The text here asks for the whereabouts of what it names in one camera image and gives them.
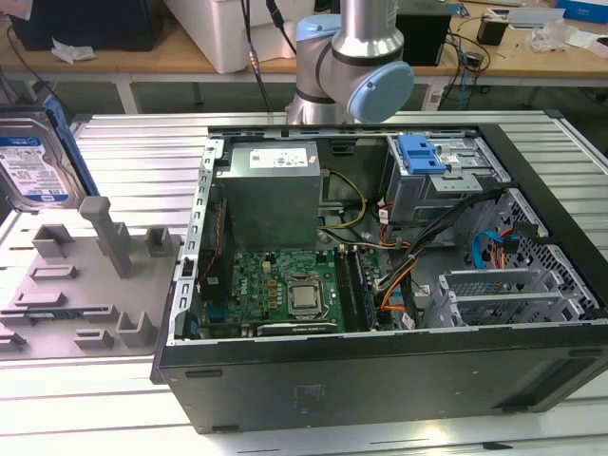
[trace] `black box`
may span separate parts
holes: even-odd
[[[503,40],[504,31],[508,25],[508,22],[504,20],[486,20],[483,17],[477,31],[477,41],[481,45],[498,46]]]
[[[405,38],[403,60],[412,67],[437,67],[451,14],[437,0],[399,0],[397,28]]]
[[[94,49],[151,50],[162,32],[162,0],[34,0],[29,21],[10,18],[27,50],[52,38]]]

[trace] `motherboard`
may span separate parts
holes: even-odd
[[[349,275],[348,260],[353,266]],[[224,305],[205,307],[205,326],[234,336],[353,331],[361,301],[373,325],[369,290],[380,276],[373,250],[360,252],[242,252],[234,257],[232,296]]]

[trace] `yellow wire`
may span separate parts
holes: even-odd
[[[363,193],[361,192],[361,190],[359,190],[359,188],[354,184],[354,182],[352,180],[350,180],[349,178],[347,178],[346,176],[344,176],[342,173],[339,173],[337,171],[330,170],[330,175],[331,174],[334,174],[334,175],[342,178],[344,181],[346,181],[352,187],[352,189],[355,192],[357,192],[357,195],[359,195],[359,198],[361,199],[361,212],[359,213],[357,218],[354,220],[347,221],[346,223],[340,223],[339,225],[319,226],[318,228],[320,230],[339,230],[341,228],[348,228],[349,226],[353,226],[355,223],[358,223],[365,216],[365,211],[367,210],[367,204],[365,201],[365,197],[363,196]]]
[[[387,293],[384,295],[384,299],[382,300],[382,304],[380,305],[380,310],[384,311],[386,310],[386,305],[387,302],[389,302],[389,298],[390,298],[390,294],[392,293],[392,291],[397,288],[397,285],[399,285],[399,283],[401,282],[401,280],[404,279],[405,276],[407,276],[409,274],[409,272],[414,269],[414,266],[416,266],[416,263],[418,262],[418,260],[414,261],[411,266],[409,266],[401,275],[399,275],[399,278],[397,278],[397,280],[395,280],[392,285],[390,285],[389,290],[387,291]]]

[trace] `blue latch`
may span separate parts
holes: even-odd
[[[425,135],[399,135],[397,143],[410,174],[446,173],[446,166],[437,158],[437,149]]]

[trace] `light blue joint cap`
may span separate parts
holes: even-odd
[[[342,28],[340,14],[317,14],[305,17],[297,24],[296,41],[312,40],[336,34]]]
[[[352,93],[349,114],[366,124],[379,124],[403,107],[414,87],[414,72],[405,62],[378,68]]]

